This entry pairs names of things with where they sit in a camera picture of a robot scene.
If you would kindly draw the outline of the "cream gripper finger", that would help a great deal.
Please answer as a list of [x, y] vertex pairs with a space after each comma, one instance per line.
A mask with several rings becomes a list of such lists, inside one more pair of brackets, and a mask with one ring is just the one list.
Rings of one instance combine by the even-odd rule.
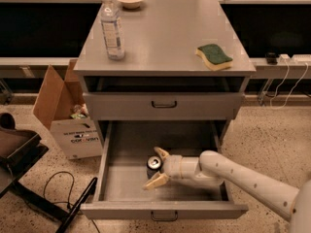
[[156, 172], [147, 182], [143, 185], [144, 190], [155, 189], [159, 186], [165, 185], [169, 181], [169, 177], [160, 172]]
[[162, 161], [165, 161], [167, 157], [169, 156], [169, 152], [160, 147], [154, 147], [154, 151], [160, 157]]

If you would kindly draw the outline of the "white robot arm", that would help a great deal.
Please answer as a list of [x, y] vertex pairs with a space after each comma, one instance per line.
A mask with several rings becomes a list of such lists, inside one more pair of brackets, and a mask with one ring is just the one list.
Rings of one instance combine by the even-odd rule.
[[212, 150], [203, 151], [198, 157], [170, 154], [160, 147], [154, 147], [154, 150], [161, 165], [144, 184], [145, 190], [163, 186], [169, 181], [200, 188], [229, 181], [288, 221], [289, 233], [311, 233], [311, 181], [296, 188]]

